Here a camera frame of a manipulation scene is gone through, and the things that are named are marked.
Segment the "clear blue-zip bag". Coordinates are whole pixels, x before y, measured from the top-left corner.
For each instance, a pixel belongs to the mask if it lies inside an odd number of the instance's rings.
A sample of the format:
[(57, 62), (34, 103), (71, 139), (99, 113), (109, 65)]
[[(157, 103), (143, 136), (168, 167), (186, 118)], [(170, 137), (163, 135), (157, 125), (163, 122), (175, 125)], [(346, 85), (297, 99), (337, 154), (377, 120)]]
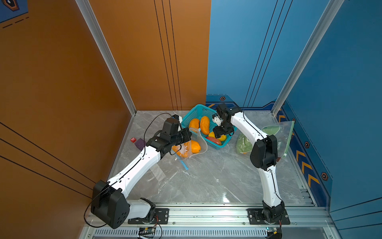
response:
[(200, 128), (190, 128), (192, 132), (191, 140), (178, 146), (173, 146), (170, 153), (175, 155), (185, 170), (188, 170), (186, 161), (196, 155), (205, 153), (208, 149), (207, 142), (202, 136)]

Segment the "red mango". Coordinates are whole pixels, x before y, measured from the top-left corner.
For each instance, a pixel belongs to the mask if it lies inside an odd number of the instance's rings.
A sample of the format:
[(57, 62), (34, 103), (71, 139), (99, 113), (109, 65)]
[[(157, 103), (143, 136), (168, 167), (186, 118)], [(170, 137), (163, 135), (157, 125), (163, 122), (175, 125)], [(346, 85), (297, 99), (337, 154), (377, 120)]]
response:
[(214, 137), (209, 137), (209, 136), (208, 136), (208, 137), (206, 137), (206, 139), (208, 139), (209, 141), (213, 142), (213, 143), (216, 144), (216, 145), (222, 146), (221, 141), (218, 140), (218, 139), (216, 139), (216, 138), (214, 138)]

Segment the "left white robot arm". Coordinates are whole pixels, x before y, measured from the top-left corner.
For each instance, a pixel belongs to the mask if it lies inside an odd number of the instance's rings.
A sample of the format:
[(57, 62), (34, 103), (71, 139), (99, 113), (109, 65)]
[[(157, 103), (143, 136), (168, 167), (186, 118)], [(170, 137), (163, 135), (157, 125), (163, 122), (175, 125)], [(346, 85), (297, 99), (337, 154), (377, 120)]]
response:
[(162, 130), (160, 136), (149, 139), (139, 155), (121, 172), (107, 182), (100, 180), (95, 184), (89, 204), (91, 213), (112, 229), (120, 227), (130, 219), (152, 222), (155, 217), (155, 204), (145, 198), (128, 201), (127, 197), (153, 165), (169, 153), (173, 146), (189, 142), (191, 136), (192, 132), (186, 127), (169, 135), (165, 135)]

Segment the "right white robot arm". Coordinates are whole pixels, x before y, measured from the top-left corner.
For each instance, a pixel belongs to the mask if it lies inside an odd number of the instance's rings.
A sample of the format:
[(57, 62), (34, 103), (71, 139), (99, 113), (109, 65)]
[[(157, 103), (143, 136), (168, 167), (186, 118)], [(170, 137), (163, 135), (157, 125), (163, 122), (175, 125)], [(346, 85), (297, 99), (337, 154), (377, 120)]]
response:
[(216, 137), (231, 135), (238, 128), (252, 144), (250, 161), (258, 169), (263, 188), (263, 220), (267, 224), (280, 224), (286, 216), (285, 203), (281, 199), (276, 177), (278, 159), (277, 138), (261, 131), (241, 110), (217, 109), (212, 120)]

